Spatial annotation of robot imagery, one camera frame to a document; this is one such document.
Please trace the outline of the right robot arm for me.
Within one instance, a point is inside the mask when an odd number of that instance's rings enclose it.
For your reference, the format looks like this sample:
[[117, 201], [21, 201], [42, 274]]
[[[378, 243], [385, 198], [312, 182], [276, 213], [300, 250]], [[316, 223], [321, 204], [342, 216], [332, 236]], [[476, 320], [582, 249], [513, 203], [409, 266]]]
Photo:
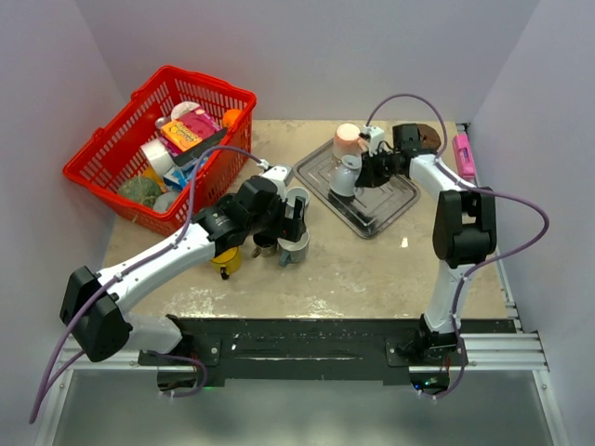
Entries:
[[469, 292], [471, 270], [496, 249], [495, 198], [455, 174], [436, 150], [425, 148], [416, 125], [399, 125], [392, 148], [384, 146], [384, 131], [377, 126], [363, 126], [359, 138], [366, 150], [358, 187], [407, 177], [436, 203], [432, 246], [439, 270], [433, 295], [416, 330], [396, 348], [404, 358], [433, 365], [464, 349], [460, 310]]

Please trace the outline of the small maroon cup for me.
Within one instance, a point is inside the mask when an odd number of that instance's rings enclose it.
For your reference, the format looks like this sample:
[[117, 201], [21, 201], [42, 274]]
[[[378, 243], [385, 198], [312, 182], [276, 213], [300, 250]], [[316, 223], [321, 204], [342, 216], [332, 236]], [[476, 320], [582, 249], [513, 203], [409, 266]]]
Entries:
[[255, 248], [251, 254], [252, 258], [257, 258], [259, 256], [273, 256], [277, 251], [278, 242], [276, 238], [265, 236], [263, 234], [254, 234], [253, 242]]

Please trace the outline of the dark blue-grey mug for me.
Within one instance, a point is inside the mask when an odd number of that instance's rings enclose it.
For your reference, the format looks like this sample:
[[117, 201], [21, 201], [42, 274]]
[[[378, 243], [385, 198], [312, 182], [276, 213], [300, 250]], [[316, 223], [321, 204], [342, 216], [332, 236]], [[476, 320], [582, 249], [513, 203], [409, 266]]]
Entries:
[[298, 264], [306, 259], [310, 246], [310, 232], [305, 230], [301, 238], [297, 242], [290, 242], [285, 239], [278, 240], [278, 246], [281, 256], [278, 265], [281, 268], [287, 267], [289, 264]]

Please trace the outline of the grey mug white base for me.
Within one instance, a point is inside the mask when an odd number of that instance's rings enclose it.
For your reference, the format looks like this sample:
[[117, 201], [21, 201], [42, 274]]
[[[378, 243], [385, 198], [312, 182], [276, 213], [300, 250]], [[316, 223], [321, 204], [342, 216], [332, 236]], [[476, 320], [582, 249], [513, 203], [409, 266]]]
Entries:
[[362, 171], [362, 165], [360, 155], [346, 154], [342, 156], [331, 175], [330, 190], [340, 197], [353, 197], [357, 179]]

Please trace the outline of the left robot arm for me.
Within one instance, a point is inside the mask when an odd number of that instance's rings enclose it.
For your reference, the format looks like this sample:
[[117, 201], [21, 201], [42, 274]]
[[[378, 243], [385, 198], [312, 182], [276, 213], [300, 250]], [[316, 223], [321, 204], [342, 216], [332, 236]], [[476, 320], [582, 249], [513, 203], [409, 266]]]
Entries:
[[194, 266], [208, 263], [253, 234], [297, 242], [306, 232], [304, 199], [289, 200], [281, 180], [254, 176], [240, 189], [201, 209], [188, 226], [139, 255], [68, 280], [60, 318], [93, 362], [121, 350], [155, 351], [172, 364], [192, 355], [192, 341], [167, 316], [135, 315], [133, 307]]

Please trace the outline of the pink white mug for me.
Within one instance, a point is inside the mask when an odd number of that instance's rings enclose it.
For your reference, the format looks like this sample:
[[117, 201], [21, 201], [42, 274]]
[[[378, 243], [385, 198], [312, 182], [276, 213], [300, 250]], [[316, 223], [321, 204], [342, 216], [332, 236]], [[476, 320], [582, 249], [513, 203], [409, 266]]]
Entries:
[[345, 155], [360, 155], [362, 153], [360, 133], [360, 128], [355, 124], [339, 125], [333, 137], [333, 155], [338, 160]]

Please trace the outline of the blue speckled mug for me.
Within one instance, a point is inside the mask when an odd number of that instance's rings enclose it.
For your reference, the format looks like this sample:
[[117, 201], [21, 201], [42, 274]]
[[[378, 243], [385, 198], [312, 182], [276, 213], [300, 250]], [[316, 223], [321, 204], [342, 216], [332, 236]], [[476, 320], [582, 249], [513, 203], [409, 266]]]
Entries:
[[301, 200], [303, 202], [303, 210], [304, 212], [307, 212], [310, 205], [311, 196], [305, 188], [293, 187], [287, 191], [286, 199], [287, 205], [291, 210], [295, 208], [297, 201]]

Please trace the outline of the yellow mug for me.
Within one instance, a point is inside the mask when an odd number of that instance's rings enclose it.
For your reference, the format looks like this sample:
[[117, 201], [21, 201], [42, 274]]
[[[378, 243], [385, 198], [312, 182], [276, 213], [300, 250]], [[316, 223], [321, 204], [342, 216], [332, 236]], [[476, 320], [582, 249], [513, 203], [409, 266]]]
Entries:
[[219, 277], [223, 281], [227, 281], [242, 265], [241, 251], [238, 247], [233, 247], [221, 255], [212, 258], [210, 264]]

